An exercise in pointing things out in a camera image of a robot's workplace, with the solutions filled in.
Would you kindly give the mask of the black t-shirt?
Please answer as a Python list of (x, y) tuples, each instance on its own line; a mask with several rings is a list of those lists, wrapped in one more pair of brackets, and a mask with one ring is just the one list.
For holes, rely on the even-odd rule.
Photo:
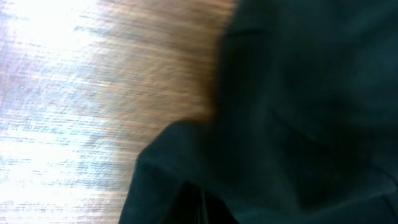
[(121, 223), (396, 223), (397, 1), (240, 1), (216, 113), (138, 156)]

